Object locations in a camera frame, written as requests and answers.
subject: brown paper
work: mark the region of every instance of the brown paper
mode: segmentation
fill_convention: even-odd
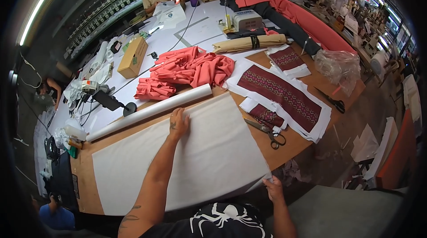
[[[286,43],[284,34],[271,34],[257,36],[260,47],[279,46]],[[252,39],[250,37],[237,38],[213,44],[215,54],[222,52],[236,52],[252,49]]]

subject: glue bottle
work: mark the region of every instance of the glue bottle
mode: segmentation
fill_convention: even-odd
[[[78,139],[80,141],[86,141],[87,134],[84,131],[79,130],[68,124],[64,127],[64,130],[65,133],[68,134],[70,137]]]

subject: cutting table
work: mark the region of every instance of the cutting table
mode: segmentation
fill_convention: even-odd
[[[187,9],[185,11],[187,19],[177,24],[175,29],[158,30],[152,35],[152,37],[148,38],[147,43],[149,47],[147,50],[147,54],[153,51],[156,51],[157,54],[161,54],[170,49],[175,43],[177,43],[182,33],[184,32],[185,27],[188,24],[193,9],[194,8],[192,8],[188,4]],[[174,50],[181,49],[187,46],[197,45],[207,50],[208,52],[211,52],[213,50],[212,43],[226,40],[226,37],[216,26],[218,20],[224,18],[224,12],[224,7],[220,6],[219,1],[213,1],[206,4],[202,3],[199,7],[196,8],[188,30],[185,32],[184,37],[174,48]],[[274,26],[274,24],[272,24],[268,20],[264,20],[264,23],[266,24],[266,26]],[[153,27],[154,26],[151,26],[149,23],[145,27],[147,29],[144,30],[147,31]],[[302,51],[301,47],[299,47],[295,43],[292,43],[291,47],[295,49],[296,52]],[[246,57],[247,59],[252,60],[260,65],[263,65],[264,67],[270,67],[270,60],[267,58],[264,52],[260,52],[261,50],[262,49],[258,49],[254,51],[227,55],[234,60]],[[316,86],[322,89],[326,94],[332,96],[332,92],[336,89],[336,85],[332,85],[331,83],[329,83],[326,77],[322,76],[316,71],[312,57],[307,55],[306,52],[301,56],[301,58],[307,64],[308,69],[312,73],[312,75],[310,76],[301,78],[301,81],[308,85],[308,91],[314,96],[318,97],[320,100],[323,100],[319,92],[315,88],[313,88],[314,86]],[[125,104],[127,102],[135,102],[133,95],[136,92],[136,86],[138,84],[137,79],[124,86],[129,80],[124,79],[117,72],[117,66],[120,61],[120,57],[117,57],[115,55],[113,61],[117,61],[117,64],[115,65],[113,76],[107,81],[107,84],[110,87],[115,86],[116,89],[120,89],[120,87],[123,86],[120,92],[115,95],[120,102]],[[147,56],[144,58],[141,71],[146,70],[153,65],[154,59],[152,59],[150,56]],[[149,77],[149,72],[142,74],[140,77]],[[177,88],[177,92],[183,92],[189,89],[190,86],[183,85],[182,88]],[[359,80],[357,81],[355,89],[353,90],[350,97],[347,97],[342,91],[338,91],[334,95],[334,99],[343,100],[345,103],[345,107],[348,110],[351,105],[357,100],[357,98],[364,89],[365,85],[361,80]],[[213,88],[212,92],[212,96],[208,96],[203,100],[198,100],[198,102],[186,104],[185,107],[192,107],[200,102],[203,102],[204,100],[225,93],[219,87]],[[232,92],[231,96],[233,97],[237,106],[244,100],[244,97]],[[155,102],[156,101],[149,101],[143,103],[137,101],[138,109],[140,110],[144,107],[148,107],[154,104]],[[88,112],[90,110],[89,106],[86,107],[83,109],[84,112]],[[240,111],[242,113],[243,118],[251,118],[251,116],[243,110],[240,109]],[[131,134],[134,134],[140,130],[143,130],[155,123],[158,123],[168,118],[170,116],[170,112],[171,111],[166,111],[162,114],[155,116],[154,118],[148,118],[147,120],[142,121],[138,125],[123,129],[122,131],[108,136],[104,139],[101,139],[95,143],[84,144],[83,150],[79,150],[77,159],[71,159],[70,161],[71,172],[72,174],[78,177],[79,199],[77,199],[77,201],[79,204],[79,210],[81,212],[104,214],[101,201],[99,199],[97,185],[95,182],[92,154],[96,151],[102,150],[103,148],[112,143],[115,143],[116,141],[119,141]],[[96,128],[102,128],[107,124],[111,123],[112,121],[120,118],[121,113],[122,111],[120,110],[112,112],[106,108],[99,107],[89,115],[88,121],[85,124],[85,128],[87,132],[90,132],[91,130],[94,130]],[[340,119],[340,117],[342,117],[342,114],[333,108],[328,128],[331,128],[333,124]],[[56,127],[62,127],[67,118],[69,118],[68,108],[65,104],[61,103],[50,126],[50,131],[52,132],[53,130],[55,130]],[[268,135],[252,127],[250,127],[249,129],[271,170],[274,170],[279,166],[283,165],[288,160],[292,159],[312,144],[312,142],[307,141],[288,126],[281,133],[286,138],[286,145],[280,146],[278,150],[273,150],[270,146],[270,139]]]

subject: spider graphic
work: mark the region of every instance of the spider graphic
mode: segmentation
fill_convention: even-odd
[[[251,221],[253,219],[248,217],[246,208],[243,208],[243,215],[239,215],[237,208],[233,205],[228,205],[224,209],[223,213],[218,212],[216,210],[216,205],[217,205],[217,203],[214,203],[212,206],[212,215],[215,215],[217,217],[211,217],[211,216],[206,215],[206,214],[201,214],[201,215],[195,215],[194,217],[189,219],[189,224],[191,227],[191,233],[194,233],[194,231],[193,231],[193,219],[204,218],[204,219],[199,221],[199,230],[200,230],[200,234],[202,237],[203,237],[203,231],[201,230],[201,224],[203,222],[211,221],[213,223],[216,223],[216,221],[217,221],[218,223],[215,225],[218,226],[218,228],[222,228],[224,226],[224,222],[228,222],[228,220],[231,219],[231,220],[237,220],[237,221],[239,221],[239,222],[241,222],[244,225],[247,225],[249,227],[255,227],[255,228],[260,229],[262,234],[263,234],[262,238],[265,237],[265,232],[264,232],[264,229],[262,228],[262,224],[258,223],[258,222]]]

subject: black t-shirt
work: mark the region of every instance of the black t-shirt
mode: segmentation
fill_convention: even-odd
[[[151,227],[140,238],[272,238],[263,229],[258,210],[249,205],[214,203],[192,218]]]

